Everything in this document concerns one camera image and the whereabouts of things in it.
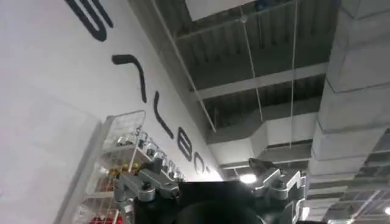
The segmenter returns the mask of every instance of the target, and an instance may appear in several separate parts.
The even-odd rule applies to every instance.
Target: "shelf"
[[[87,195],[88,198],[112,198],[114,197],[113,191],[102,191],[102,192],[95,192],[93,194]]]
[[[130,163],[135,150],[134,145],[124,145],[111,147],[103,150],[102,165],[107,169]]]

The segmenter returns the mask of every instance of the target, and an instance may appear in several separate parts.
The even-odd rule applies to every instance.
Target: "white wall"
[[[4,223],[52,223],[93,130],[107,115],[145,110],[144,129],[187,179],[198,175],[176,144],[183,127],[205,165],[217,165],[174,91],[125,0],[102,1],[114,28],[95,40],[65,1],[0,0],[0,215]],[[115,66],[113,54],[133,54],[145,71],[147,103],[138,71]],[[157,122],[153,99],[175,135]]]

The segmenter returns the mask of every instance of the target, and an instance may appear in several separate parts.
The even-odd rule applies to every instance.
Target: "black object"
[[[145,144],[145,141],[140,139],[138,141],[138,148],[141,149],[141,150],[144,149],[144,144]]]
[[[167,165],[163,166],[162,170],[163,170],[164,172],[168,173],[168,166],[167,166]]]
[[[151,171],[161,169],[161,160],[152,162]],[[250,160],[252,171],[261,175],[275,167],[271,162]],[[144,202],[135,198],[135,224],[292,224],[296,215],[296,200],[304,195],[288,194],[288,198],[270,197],[265,193],[256,194],[254,188],[240,181],[225,182],[181,182],[177,183],[178,197],[160,195],[169,182],[160,182],[152,201]],[[274,180],[272,185],[283,187],[283,182]],[[324,224],[321,222],[297,222],[296,224]]]
[[[170,177],[170,179],[173,179],[174,175],[175,175],[174,172],[170,172],[170,173],[168,174],[168,176]]]
[[[153,158],[155,153],[156,151],[154,149],[147,149],[146,151],[146,155],[150,158]]]
[[[259,159],[253,159],[253,158],[249,159],[249,166],[250,169],[253,171],[253,174],[256,175],[256,177],[261,176],[270,168],[278,168],[270,161],[263,161]]]

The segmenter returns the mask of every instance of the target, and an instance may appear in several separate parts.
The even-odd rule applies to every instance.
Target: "white duct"
[[[389,1],[342,1],[309,162],[312,181],[353,178],[390,124],[390,13],[381,13],[389,8]]]
[[[315,100],[306,100],[315,104]],[[283,109],[288,110],[289,103],[285,105],[263,108],[267,114],[281,113]],[[268,145],[290,142],[291,122],[287,115],[278,119],[268,119],[261,123],[258,111],[253,112],[244,122],[231,127],[222,128],[213,133],[208,146],[213,152],[219,164],[237,163],[247,161],[248,158],[258,157]],[[293,116],[294,130],[293,141],[303,141],[313,138],[316,125],[317,113],[305,113]]]

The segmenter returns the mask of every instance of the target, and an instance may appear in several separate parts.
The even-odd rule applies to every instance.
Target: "black lettering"
[[[84,14],[83,10],[80,6],[75,2],[75,0],[65,0],[66,3],[71,7],[74,14],[79,18],[79,20],[83,23],[85,28],[89,31],[89,33],[97,40],[103,42],[107,39],[107,31],[103,25],[103,22],[100,20],[98,14],[92,9],[91,4],[88,0],[80,0],[81,4],[84,6],[85,10],[91,16],[93,21],[96,23],[98,29],[96,29],[88,17]],[[99,0],[92,0],[93,4],[98,9],[99,13],[103,16],[106,23],[112,28],[114,25],[112,20],[108,16],[107,12],[104,10],[103,6],[100,4]]]
[[[158,123],[160,123],[161,127],[163,127],[165,132],[169,135],[169,137],[171,139],[173,139],[174,138],[173,132],[171,131],[171,129],[169,129],[169,127],[166,125],[166,123],[161,118],[160,114],[158,113],[158,100],[159,100],[159,98],[160,98],[160,93],[158,91],[156,91],[156,93],[154,95],[154,106],[153,106],[154,114],[156,116]]]
[[[145,87],[144,70],[142,69],[142,66],[141,66],[140,62],[137,60],[137,58],[134,57],[131,54],[113,55],[112,56],[112,62],[114,64],[116,64],[116,65],[134,64],[136,66],[136,68],[138,69],[138,73],[140,74],[142,101],[144,103],[146,103],[147,102],[147,98],[146,98],[146,87]]]
[[[198,167],[198,164],[197,164],[197,160],[200,161],[200,163],[202,163],[202,170],[199,170],[199,167]],[[202,157],[200,156],[200,154],[198,152],[194,153],[194,167],[195,167],[195,171],[198,173],[198,174],[201,174],[205,171],[205,163],[203,162],[203,159]]]
[[[177,132],[177,146],[179,147],[180,151],[182,151],[185,158],[191,162],[193,159],[193,146],[182,127],[179,127]]]

